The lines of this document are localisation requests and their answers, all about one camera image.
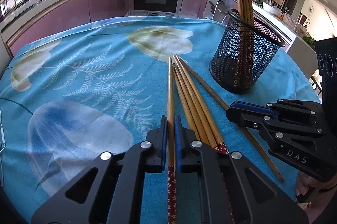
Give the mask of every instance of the metal screw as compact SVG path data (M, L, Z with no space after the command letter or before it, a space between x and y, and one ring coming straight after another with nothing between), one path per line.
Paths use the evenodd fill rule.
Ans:
M202 143L200 141L198 141L198 140L194 140L194 141L192 141L191 145L194 148L199 148L202 145Z
M140 144L140 146L141 146L142 148L149 148L149 147L151 147L151 142L148 142L148 141L146 140L146 141L142 142L142 143Z
M102 160L108 160L109 158L111 158L111 153L109 153L109 152L101 153L100 158L101 158Z
M233 159L240 159L240 158L242 158L242 154L240 152L236 152L236 151L233 152L231 154L231 156L232 156Z
M276 137L277 137L277 138L283 138L283 134L282 134L281 132L277 132L277 133L276 133Z

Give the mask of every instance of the white wall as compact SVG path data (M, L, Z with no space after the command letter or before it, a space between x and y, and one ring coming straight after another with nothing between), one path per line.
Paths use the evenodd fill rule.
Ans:
M309 7L312 4L314 5L314 13L309 16ZM307 30L317 41L332 38L333 33L337 34L337 18L328 10L335 26L335 28L333 28L324 6L316 0L305 0L301 12L310 19L311 23L308 25Z

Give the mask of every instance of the fern leaf print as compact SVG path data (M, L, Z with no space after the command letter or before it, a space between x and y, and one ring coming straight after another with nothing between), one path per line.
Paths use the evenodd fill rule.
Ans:
M45 88L55 85L54 90L66 89L64 95L71 97L83 96L79 101L90 107L95 107L103 112L109 111L112 116L120 122L125 121L143 135L150 130L152 117L148 110L152 105L143 106L151 97L140 98L145 91L146 85L139 89L132 88L142 77L142 74L131 80L123 80L132 70L130 63L126 69L118 69L118 65L124 60L124 54L120 57L105 62L111 45L102 54L86 60L77 60L81 53L86 52L88 46L79 50L75 55L62 61L56 66L56 71ZM67 73L66 80L56 86L61 74ZM82 81L80 87L73 88L76 82Z

